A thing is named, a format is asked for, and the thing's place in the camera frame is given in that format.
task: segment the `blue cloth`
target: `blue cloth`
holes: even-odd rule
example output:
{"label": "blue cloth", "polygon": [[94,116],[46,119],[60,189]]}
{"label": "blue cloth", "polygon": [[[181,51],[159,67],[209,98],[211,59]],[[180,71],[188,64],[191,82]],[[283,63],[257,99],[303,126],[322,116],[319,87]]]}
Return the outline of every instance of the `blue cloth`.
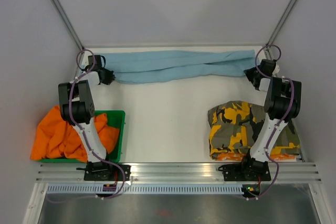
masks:
{"label": "blue cloth", "polygon": [[244,76],[254,67],[254,50],[232,52],[150,51],[102,54],[105,68],[122,83],[166,82],[216,74]]}

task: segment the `green basket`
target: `green basket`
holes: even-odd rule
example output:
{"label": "green basket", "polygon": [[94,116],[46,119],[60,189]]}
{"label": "green basket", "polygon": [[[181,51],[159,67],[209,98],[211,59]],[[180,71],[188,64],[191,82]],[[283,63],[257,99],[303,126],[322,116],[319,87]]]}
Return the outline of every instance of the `green basket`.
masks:
{"label": "green basket", "polygon": [[[106,113],[107,116],[107,125],[120,129],[119,137],[114,150],[109,154],[110,161],[117,163],[120,160],[121,155],[121,144],[122,144],[122,135],[124,131],[125,124],[125,112],[123,110],[99,110],[95,112],[95,115],[100,115]],[[40,162],[43,163],[80,163],[77,159],[73,158],[46,158],[41,159]]]}

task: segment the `ventilation grille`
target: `ventilation grille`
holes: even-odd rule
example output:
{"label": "ventilation grille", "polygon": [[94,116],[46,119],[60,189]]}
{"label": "ventilation grille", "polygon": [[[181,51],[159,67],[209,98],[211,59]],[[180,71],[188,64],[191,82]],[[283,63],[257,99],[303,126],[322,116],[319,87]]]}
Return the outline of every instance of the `ventilation grille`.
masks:
{"label": "ventilation grille", "polygon": [[[123,187],[124,194],[243,194],[242,185],[142,185],[133,184]],[[103,184],[49,184],[51,194],[110,194]]]}

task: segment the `camouflage cloth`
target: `camouflage cloth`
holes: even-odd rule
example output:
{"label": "camouflage cloth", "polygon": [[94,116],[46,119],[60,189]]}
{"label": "camouflage cloth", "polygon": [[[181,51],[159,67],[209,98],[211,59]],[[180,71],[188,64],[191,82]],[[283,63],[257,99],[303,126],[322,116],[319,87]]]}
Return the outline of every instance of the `camouflage cloth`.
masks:
{"label": "camouflage cloth", "polygon": [[[257,140],[264,120],[264,107],[247,102],[230,101],[210,109],[210,157],[223,160],[219,159],[223,154],[245,155]],[[271,156],[285,154],[282,156],[288,157],[299,153],[299,138],[292,121],[289,121],[278,137]]]}

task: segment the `gray floor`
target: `gray floor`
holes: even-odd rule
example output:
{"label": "gray floor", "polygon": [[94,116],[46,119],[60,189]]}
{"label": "gray floor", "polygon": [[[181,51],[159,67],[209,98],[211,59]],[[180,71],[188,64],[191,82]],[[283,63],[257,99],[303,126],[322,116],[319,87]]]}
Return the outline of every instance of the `gray floor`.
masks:
{"label": "gray floor", "polygon": [[[61,200],[76,195],[49,195]],[[40,224],[319,223],[307,187],[274,186],[258,201],[229,195],[122,195],[115,199],[45,201]]]}

